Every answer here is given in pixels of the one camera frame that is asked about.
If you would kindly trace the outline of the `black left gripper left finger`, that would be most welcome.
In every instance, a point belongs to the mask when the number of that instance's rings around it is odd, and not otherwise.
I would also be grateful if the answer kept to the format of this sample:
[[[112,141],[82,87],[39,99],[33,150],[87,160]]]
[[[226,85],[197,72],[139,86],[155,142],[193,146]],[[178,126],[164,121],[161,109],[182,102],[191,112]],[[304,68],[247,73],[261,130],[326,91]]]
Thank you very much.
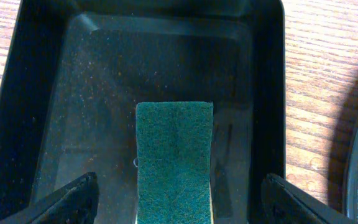
[[[98,205],[98,178],[88,172],[0,224],[93,224]]]

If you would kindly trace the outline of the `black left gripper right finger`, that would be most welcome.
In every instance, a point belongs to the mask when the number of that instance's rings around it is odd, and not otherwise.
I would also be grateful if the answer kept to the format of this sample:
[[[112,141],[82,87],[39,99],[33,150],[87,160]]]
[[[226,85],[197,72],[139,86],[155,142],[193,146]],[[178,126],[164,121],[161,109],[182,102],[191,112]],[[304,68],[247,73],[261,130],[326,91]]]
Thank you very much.
[[[268,223],[355,223],[276,174],[262,181],[261,199]]]

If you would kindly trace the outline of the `yellow sponge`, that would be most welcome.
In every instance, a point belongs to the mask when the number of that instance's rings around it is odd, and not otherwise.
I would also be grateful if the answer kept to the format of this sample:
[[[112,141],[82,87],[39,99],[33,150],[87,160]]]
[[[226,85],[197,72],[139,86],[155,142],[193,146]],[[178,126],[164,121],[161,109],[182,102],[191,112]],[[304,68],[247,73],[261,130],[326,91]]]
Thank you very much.
[[[211,223],[213,104],[136,106],[137,222]]]

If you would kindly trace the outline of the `black rectangular tray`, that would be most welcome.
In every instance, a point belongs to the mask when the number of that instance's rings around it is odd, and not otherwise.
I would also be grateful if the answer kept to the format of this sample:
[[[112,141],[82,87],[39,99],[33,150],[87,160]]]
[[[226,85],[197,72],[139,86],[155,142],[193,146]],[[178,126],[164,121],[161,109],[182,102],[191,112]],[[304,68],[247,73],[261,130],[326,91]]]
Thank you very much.
[[[216,223],[265,223],[285,174],[284,8],[270,1],[22,1],[0,91],[0,220],[95,172],[96,223],[133,223],[135,108],[214,105]]]

